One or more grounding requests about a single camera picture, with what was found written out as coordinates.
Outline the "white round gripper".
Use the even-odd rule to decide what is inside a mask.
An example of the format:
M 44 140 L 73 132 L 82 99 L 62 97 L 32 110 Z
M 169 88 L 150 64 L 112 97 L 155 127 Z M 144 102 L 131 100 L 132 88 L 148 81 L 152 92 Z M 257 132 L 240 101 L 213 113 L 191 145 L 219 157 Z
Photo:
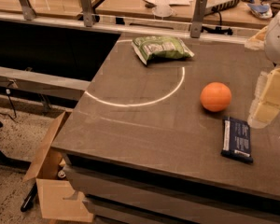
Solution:
M 263 27 L 246 40 L 245 47 L 252 50 L 264 50 L 270 61 L 280 64 L 280 11 L 268 27 Z M 279 112 L 280 66 L 277 66 L 270 73 L 260 73 L 247 122 L 252 128 L 262 129 L 269 125 Z

